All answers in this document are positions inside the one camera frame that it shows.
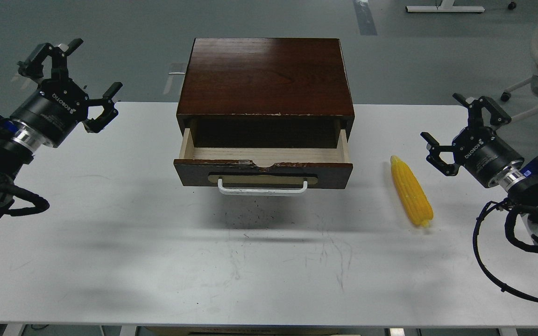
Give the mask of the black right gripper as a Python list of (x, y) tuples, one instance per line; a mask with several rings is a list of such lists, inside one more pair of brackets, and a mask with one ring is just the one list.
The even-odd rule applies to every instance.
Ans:
[[(427, 142), (429, 151), (425, 159), (445, 176), (456, 176), (460, 166), (463, 166), (480, 185), (486, 189), (494, 187), (503, 170), (520, 168), (524, 163), (524, 157), (495, 133), (509, 124), (511, 117), (493, 98), (487, 96), (474, 98), (471, 102), (459, 93), (454, 93), (453, 98), (467, 109), (467, 127), (448, 146), (442, 146), (428, 132), (421, 132), (420, 136)], [(484, 123), (483, 109), (490, 114), (490, 126)], [(454, 162), (445, 162), (441, 158), (442, 153), (452, 153)]]

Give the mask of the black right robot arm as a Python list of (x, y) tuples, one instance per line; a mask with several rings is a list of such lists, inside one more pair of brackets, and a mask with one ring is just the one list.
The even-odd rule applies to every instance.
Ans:
[(467, 126), (448, 146), (422, 132), (427, 161), (446, 176), (465, 168), (483, 187), (502, 187), (511, 208), (506, 238), (523, 251), (538, 253), (538, 156), (525, 164), (523, 156), (496, 134), (511, 117), (495, 100), (482, 96), (468, 102), (458, 93), (453, 97), (467, 109)]

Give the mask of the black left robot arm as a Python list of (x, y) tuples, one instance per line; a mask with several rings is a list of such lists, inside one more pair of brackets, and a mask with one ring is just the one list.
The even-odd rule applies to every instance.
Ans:
[(50, 207), (45, 198), (14, 182), (40, 146), (58, 147), (79, 123), (86, 132), (98, 133), (118, 115), (113, 98), (122, 83), (111, 84), (101, 98), (90, 98), (69, 76), (68, 57), (81, 44), (81, 38), (67, 45), (39, 44), (18, 63), (18, 73), (37, 88), (9, 117), (0, 115), (0, 219)]

